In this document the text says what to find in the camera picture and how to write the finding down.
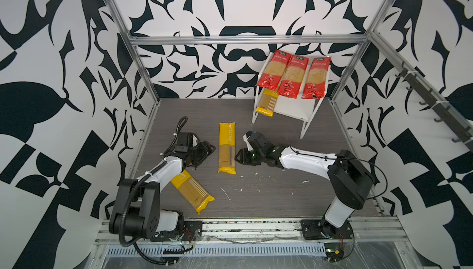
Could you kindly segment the yellow spaghetti bag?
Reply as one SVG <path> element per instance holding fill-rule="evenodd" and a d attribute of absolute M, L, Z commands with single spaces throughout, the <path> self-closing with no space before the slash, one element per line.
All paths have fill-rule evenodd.
<path fill-rule="evenodd" d="M 235 123 L 220 123 L 218 173 L 236 175 Z"/>
<path fill-rule="evenodd" d="M 279 95 L 273 90 L 263 89 L 261 98 L 256 106 L 255 112 L 264 116 L 272 117 Z"/>
<path fill-rule="evenodd" d="M 198 215 L 215 200 L 186 170 L 175 176 L 171 183 Z"/>

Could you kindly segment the red spaghetti bag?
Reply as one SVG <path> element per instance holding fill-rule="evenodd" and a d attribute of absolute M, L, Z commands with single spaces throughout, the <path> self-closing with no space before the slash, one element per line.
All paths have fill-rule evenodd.
<path fill-rule="evenodd" d="M 322 99 L 326 95 L 331 58 L 314 58 L 306 79 L 302 99 Z"/>
<path fill-rule="evenodd" d="M 259 78 L 257 86 L 276 91 L 292 56 L 291 53 L 276 50 Z"/>
<path fill-rule="evenodd" d="M 299 94 L 308 64 L 309 59 L 307 57 L 293 55 L 289 60 L 286 71 L 282 76 L 277 94 L 291 99 L 296 99 Z"/>

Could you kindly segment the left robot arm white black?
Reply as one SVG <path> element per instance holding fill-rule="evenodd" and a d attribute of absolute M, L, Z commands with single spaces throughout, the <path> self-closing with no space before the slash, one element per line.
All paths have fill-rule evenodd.
<path fill-rule="evenodd" d="M 170 237 L 182 234 L 183 215 L 161 208 L 161 192 L 172 184 L 197 213 L 206 209 L 214 197 L 187 168 L 197 168 L 215 149 L 209 142 L 200 141 L 194 133 L 176 133 L 163 153 L 161 163 L 138 179 L 126 179 L 119 184 L 108 226 L 110 233 L 118 235 L 124 247 L 140 239 L 155 239 L 161 232 Z"/>

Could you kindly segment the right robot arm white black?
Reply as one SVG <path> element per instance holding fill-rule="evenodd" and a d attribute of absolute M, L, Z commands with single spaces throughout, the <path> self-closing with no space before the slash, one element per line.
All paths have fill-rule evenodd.
<path fill-rule="evenodd" d="M 316 228 L 308 228 L 306 239 L 347 238 L 352 231 L 349 217 L 361 210 L 368 199 L 374 178 L 367 168 L 348 150 L 323 154 L 299 150 L 290 145 L 273 144 L 260 132 L 243 136 L 246 148 L 235 156 L 242 165 L 262 163 L 280 169 L 295 169 L 330 181 L 335 198 Z"/>

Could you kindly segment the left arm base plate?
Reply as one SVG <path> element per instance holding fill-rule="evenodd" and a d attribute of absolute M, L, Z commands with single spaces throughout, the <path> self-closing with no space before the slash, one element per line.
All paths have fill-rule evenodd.
<path fill-rule="evenodd" d="M 179 222 L 173 231 L 157 232 L 151 242 L 199 240 L 202 236 L 203 222 L 200 220 L 185 220 Z"/>

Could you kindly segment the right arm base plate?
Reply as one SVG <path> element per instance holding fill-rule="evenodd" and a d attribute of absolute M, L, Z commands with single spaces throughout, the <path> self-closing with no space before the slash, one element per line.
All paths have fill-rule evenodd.
<path fill-rule="evenodd" d="M 348 220 L 339 228 L 330 224 L 325 219 L 303 219 L 300 223 L 303 237 L 306 240 L 345 240 L 353 238 L 353 228 Z"/>

